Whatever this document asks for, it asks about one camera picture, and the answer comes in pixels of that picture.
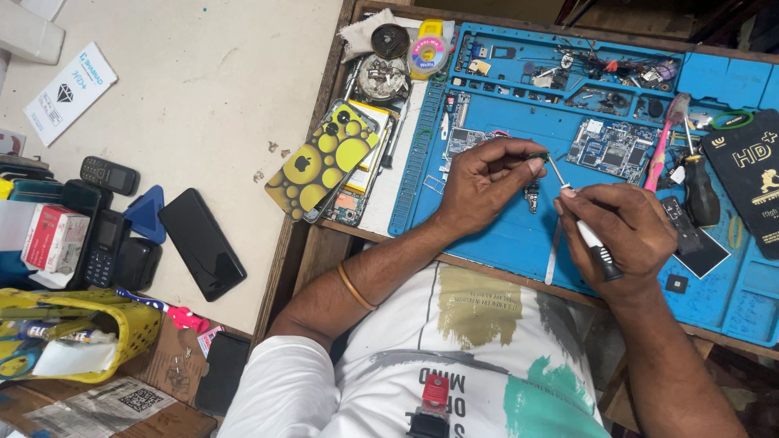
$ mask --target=blue silicone repair mat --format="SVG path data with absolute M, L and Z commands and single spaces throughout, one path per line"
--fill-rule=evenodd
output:
M 562 76 L 557 76 L 560 75 L 558 70 L 548 74 L 552 75 L 551 87 L 540 87 L 547 85 L 543 83 L 546 79 L 541 82 L 536 79 L 534 85 L 532 76 L 546 69 L 567 65 L 567 62 L 561 64 L 566 51 L 587 55 L 590 50 L 606 63 L 629 59 L 642 63 L 647 69 L 672 65 L 676 74 L 672 78 L 664 78 L 655 88 L 635 87 L 634 83 L 623 83 L 611 74 L 604 74 L 602 80 L 590 79 L 588 67 L 581 58 L 576 58 L 572 65 L 558 69 L 565 70 Z M 485 75 L 478 76 L 468 71 L 475 58 L 489 65 Z M 479 63 L 474 67 L 484 68 Z M 707 77 L 712 77 L 712 81 L 705 80 Z M 722 87 L 722 82 L 728 82 L 728 87 Z M 733 93 L 724 88 L 740 92 Z M 439 192 L 446 178 L 445 173 L 439 170 L 446 164 L 443 156 L 447 141 L 442 140 L 442 115 L 444 111 L 448 113 L 451 129 L 457 102 L 467 99 L 461 93 L 466 93 L 470 102 L 460 127 L 480 132 L 499 130 L 512 137 L 533 139 L 549 149 L 550 158 L 555 160 L 563 178 L 573 187 L 581 187 L 599 182 L 625 181 L 618 176 L 566 161 L 584 120 L 595 118 L 606 126 L 627 122 L 633 124 L 635 130 L 645 127 L 659 135 L 666 107 L 678 91 L 692 94 L 690 118 L 694 120 L 693 116 L 706 118 L 731 109 L 755 111 L 757 108 L 771 108 L 766 105 L 773 105 L 773 97 L 767 94 L 777 88 L 779 69 L 770 64 L 464 23 L 447 73 L 428 81 L 388 231 L 391 235 L 400 235 L 420 224 L 438 207 L 441 200 Z M 624 101 L 612 98 L 610 102 L 617 105 L 612 105 L 608 112 L 602 112 L 603 105 L 598 102 L 613 93 L 622 96 Z M 453 104 L 448 97 L 454 97 Z M 650 101 L 654 105 L 652 112 L 663 115 L 653 117 L 650 114 Z M 692 134 L 702 136 L 707 132 L 693 130 Z M 652 140 L 653 145 L 646 146 L 647 156 L 651 155 L 657 143 L 656 138 Z M 669 149 L 685 145 L 686 141 L 681 137 L 674 138 Z M 667 154 L 667 158 L 670 160 L 671 154 Z M 551 167 L 547 165 L 547 168 L 551 174 Z M 779 291 L 776 287 L 779 263 L 764 259 L 745 229 L 738 248 L 729 244 L 728 227 L 737 212 L 710 167 L 708 173 L 720 197 L 722 212 L 720 223 L 707 232 L 731 255 L 702 280 L 672 257 L 658 279 L 662 286 L 666 285 L 669 274 L 688 279 L 684 294 L 664 289 L 668 304 L 678 320 L 755 344 L 772 346 L 779 337 Z M 489 227 L 477 235 L 454 242 L 446 252 L 543 281 L 557 223 L 552 199 L 559 194 L 559 188 L 559 181 L 554 175 L 541 179 L 536 214 L 530 212 L 524 193 L 520 191 Z M 676 185 L 657 192 L 659 199 L 671 195 L 683 200 L 684 189 Z M 559 246 L 553 284 L 596 295 L 584 284 L 570 261 L 565 237 Z

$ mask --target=man's left hand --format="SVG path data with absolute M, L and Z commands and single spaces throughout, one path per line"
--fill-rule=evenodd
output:
M 531 140 L 497 137 L 455 155 L 441 205 L 429 221 L 453 241 L 481 231 L 517 191 L 546 176 L 542 159 L 527 159 L 546 151 Z

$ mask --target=hand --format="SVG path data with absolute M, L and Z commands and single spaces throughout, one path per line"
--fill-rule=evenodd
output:
M 660 293 L 657 273 L 676 250 L 676 230 L 654 193 L 632 184 L 597 184 L 575 192 L 563 189 L 554 203 L 573 264 L 610 306 L 631 305 L 647 293 Z M 624 277 L 603 281 L 603 271 L 584 243 L 574 214 L 611 251 Z
M 452 241 L 482 230 L 514 193 L 546 176 L 542 159 L 527 159 L 534 152 L 546 148 L 531 140 L 497 137 L 455 155 L 441 205 L 429 221 Z

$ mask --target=yellow basket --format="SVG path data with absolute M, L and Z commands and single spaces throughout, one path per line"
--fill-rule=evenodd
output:
M 119 325 L 118 347 L 111 366 L 100 373 L 79 373 L 66 376 L 31 376 L 27 374 L 18 380 L 25 379 L 67 379 L 84 383 L 97 383 L 106 380 L 124 362 L 144 352 L 157 338 L 160 329 L 161 313 L 150 306 L 129 298 L 120 298 L 109 289 L 96 291 L 45 292 L 32 293 L 17 289 L 0 289 L 0 308 L 32 307 L 37 302 L 45 302 L 60 306 L 78 307 L 88 310 L 100 310 L 114 317 Z

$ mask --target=screwdriver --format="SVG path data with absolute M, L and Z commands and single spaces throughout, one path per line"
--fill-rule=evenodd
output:
M 706 159 L 698 154 L 689 135 L 689 118 L 684 116 L 690 156 L 685 159 L 685 196 L 687 214 L 697 227 L 711 227 L 720 222 L 720 198 L 711 188 L 711 178 L 706 173 Z
M 557 170 L 555 162 L 553 160 L 549 160 L 549 164 L 552 165 L 552 169 L 555 170 L 557 178 L 559 178 L 560 184 L 562 184 L 560 189 L 570 189 L 571 185 L 562 179 L 562 175 L 560 175 L 560 171 Z M 614 264 L 612 254 L 595 234 L 595 231 L 590 228 L 590 225 L 585 224 L 584 221 L 578 217 L 574 217 L 576 218 L 576 226 L 579 228 L 579 233 L 581 233 L 582 237 L 584 238 L 584 242 L 587 244 L 587 246 L 590 247 L 590 252 L 597 261 L 597 264 L 601 265 L 601 269 L 603 270 L 603 281 L 612 281 L 616 280 L 617 278 L 622 278 L 624 274 Z

